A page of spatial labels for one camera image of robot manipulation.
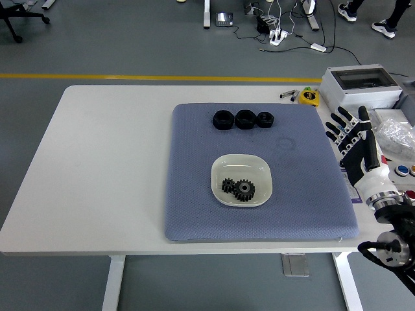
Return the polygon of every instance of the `white table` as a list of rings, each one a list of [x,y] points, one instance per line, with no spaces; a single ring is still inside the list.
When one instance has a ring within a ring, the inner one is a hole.
[[[125,255],[329,252],[334,254],[342,284],[354,284],[345,254],[391,229],[378,224],[363,204],[354,205],[360,235],[342,241],[178,244],[164,237],[173,108],[188,102],[290,103],[289,98],[280,100],[279,94],[303,88],[69,87],[0,232],[0,251],[112,256],[105,310],[116,309]],[[322,100],[317,110],[323,121],[329,119]],[[350,309],[358,310],[351,305],[360,305],[355,287],[344,286],[344,291]]]
[[[176,0],[177,2],[186,2],[186,0]],[[205,29],[210,28],[210,0],[204,0],[204,12],[203,12],[203,27]],[[313,31],[320,29],[318,26],[317,20],[314,17],[313,12],[316,6],[316,0],[305,0],[303,3],[304,12],[307,14],[307,19],[309,20],[310,27]]]

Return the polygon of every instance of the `chair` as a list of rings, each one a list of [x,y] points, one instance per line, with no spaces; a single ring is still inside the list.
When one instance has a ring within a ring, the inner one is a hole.
[[[22,4],[13,5],[13,6],[10,6],[8,8],[5,8],[0,3],[0,19],[4,19],[4,21],[6,22],[8,28],[10,29],[10,31],[13,35],[14,41],[16,41],[17,43],[21,43],[23,41],[23,38],[21,36],[18,36],[14,32],[12,24],[10,24],[10,22],[8,20],[9,17],[41,17],[41,20],[45,24],[49,24],[49,22],[50,22],[49,18],[45,17],[41,13],[26,12],[25,7]]]

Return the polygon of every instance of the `sneaker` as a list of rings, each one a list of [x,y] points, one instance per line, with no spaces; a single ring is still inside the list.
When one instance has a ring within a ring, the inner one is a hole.
[[[346,21],[354,22],[357,19],[357,13],[351,13],[349,11],[349,3],[348,2],[347,2],[346,5],[342,5],[342,4],[338,5],[337,11],[342,17],[344,17],[344,19]]]
[[[372,24],[372,29],[382,32],[385,37],[388,39],[393,39],[395,36],[395,32],[397,31],[396,28],[390,28],[388,24],[386,24],[386,19]]]

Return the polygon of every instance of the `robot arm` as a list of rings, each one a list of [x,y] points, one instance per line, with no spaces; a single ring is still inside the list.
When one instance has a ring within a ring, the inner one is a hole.
[[[415,295],[415,207],[399,192],[388,177],[389,167],[376,142],[368,112],[359,108],[359,119],[342,107],[331,114],[335,124],[327,122],[326,135],[337,145],[340,162],[350,183],[367,205],[375,209],[376,220],[392,224],[377,242],[363,242],[358,250],[370,261],[390,270]],[[376,249],[376,255],[369,249]]]

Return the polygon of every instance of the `white device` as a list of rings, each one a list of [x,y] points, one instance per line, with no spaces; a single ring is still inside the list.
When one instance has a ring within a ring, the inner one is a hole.
[[[277,47],[288,36],[288,32],[281,29],[270,31],[270,44]]]
[[[327,50],[326,47],[323,47],[322,45],[317,44],[317,43],[313,43],[310,46],[310,48],[312,48],[313,50],[319,51],[319,52],[325,52]]]
[[[402,89],[381,65],[374,64],[327,68],[319,92],[332,112],[342,106],[354,114],[360,106],[392,108]]]

